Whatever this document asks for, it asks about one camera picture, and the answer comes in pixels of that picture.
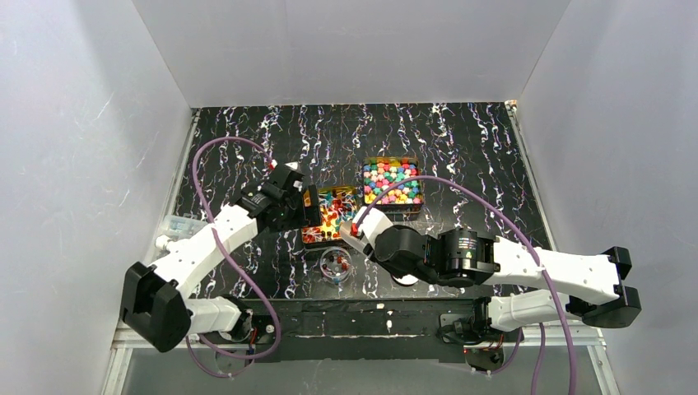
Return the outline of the tin tray of lollipops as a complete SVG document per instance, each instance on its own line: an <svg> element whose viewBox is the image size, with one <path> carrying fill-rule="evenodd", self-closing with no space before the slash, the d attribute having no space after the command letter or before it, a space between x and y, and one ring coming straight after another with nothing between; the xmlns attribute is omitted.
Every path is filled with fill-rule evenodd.
<svg viewBox="0 0 698 395"><path fill-rule="evenodd" d="M340 246L341 224L351 221L358 212L358 192L353 186L333 186L320 188L318 194L321 221L301 230L303 245L307 249Z"/></svg>

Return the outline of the clear plastic jar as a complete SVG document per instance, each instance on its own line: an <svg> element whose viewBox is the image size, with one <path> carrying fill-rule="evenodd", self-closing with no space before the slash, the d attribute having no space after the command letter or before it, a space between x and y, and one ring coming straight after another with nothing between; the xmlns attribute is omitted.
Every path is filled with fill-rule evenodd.
<svg viewBox="0 0 698 395"><path fill-rule="evenodd" d="M339 285L351 273L351 255L340 247L328 248L320 256L319 267L325 280Z"/></svg>

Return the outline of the white round jar lid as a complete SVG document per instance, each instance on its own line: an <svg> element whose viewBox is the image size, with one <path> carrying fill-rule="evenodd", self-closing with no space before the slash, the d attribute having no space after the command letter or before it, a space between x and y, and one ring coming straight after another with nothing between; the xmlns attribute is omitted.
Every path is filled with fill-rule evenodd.
<svg viewBox="0 0 698 395"><path fill-rule="evenodd" d="M402 286L402 287L411 287L420 281L418 278L411 276L411 275L406 275L406 276L401 276L401 277L391 276L391 279L395 284L397 284L398 286Z"/></svg>

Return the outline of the translucent plastic scoop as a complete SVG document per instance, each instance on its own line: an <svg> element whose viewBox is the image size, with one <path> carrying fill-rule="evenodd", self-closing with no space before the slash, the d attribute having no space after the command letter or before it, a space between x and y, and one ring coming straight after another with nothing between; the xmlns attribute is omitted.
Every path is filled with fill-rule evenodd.
<svg viewBox="0 0 698 395"><path fill-rule="evenodd" d="M353 221L345 221L340 225L341 239L355 251L372 259L375 241L380 231L374 225L361 225Z"/></svg>

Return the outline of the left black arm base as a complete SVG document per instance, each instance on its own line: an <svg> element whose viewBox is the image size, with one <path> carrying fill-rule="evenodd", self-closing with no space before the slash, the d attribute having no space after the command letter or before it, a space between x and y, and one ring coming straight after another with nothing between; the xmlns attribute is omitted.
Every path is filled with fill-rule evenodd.
<svg viewBox="0 0 698 395"><path fill-rule="evenodd" d="M217 334L226 342L240 346L237 351L228 351L231 358L242 360L244 367L240 373L254 364L258 353L272 352L276 349L279 334L279 323L274 324L272 316L262 314L256 316L247 305L239 306L240 315L229 330L218 331Z"/></svg>

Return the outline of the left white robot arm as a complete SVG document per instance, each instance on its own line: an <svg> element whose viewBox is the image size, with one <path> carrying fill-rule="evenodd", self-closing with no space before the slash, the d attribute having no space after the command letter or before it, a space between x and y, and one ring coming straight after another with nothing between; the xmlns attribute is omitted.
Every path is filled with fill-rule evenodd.
<svg viewBox="0 0 698 395"><path fill-rule="evenodd" d="M245 188L192 237L166 240L164 257L149 265L136 262L126 271L120 319L160 352L193 334L219 332L244 340L252 331L252 309L233 296L194 299L194 289L227 253L263 231L299 230L320 221L313 184L293 181L281 187L266 181Z"/></svg>

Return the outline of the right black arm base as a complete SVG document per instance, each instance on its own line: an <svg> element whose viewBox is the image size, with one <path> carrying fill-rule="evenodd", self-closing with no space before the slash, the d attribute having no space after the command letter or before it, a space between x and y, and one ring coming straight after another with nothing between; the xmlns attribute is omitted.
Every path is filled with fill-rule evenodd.
<svg viewBox="0 0 698 395"><path fill-rule="evenodd" d="M441 314L436 336L460 346L466 363L478 372L492 373L505 363L505 333L482 325L473 315Z"/></svg>

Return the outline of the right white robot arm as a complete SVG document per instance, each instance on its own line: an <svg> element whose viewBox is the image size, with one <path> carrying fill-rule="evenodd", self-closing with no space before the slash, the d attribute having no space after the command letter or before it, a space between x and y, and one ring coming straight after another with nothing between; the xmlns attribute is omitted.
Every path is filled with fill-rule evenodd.
<svg viewBox="0 0 698 395"><path fill-rule="evenodd" d="M584 256L546 249L457 228L437 237L391 225L368 238L370 259L395 280L414 277L444 287L495 284L532 288L528 294L492 297L483 316L490 328L510 332L559 317L596 328L626 328L640 314L639 291L624 285L628 252L612 248Z"/></svg>

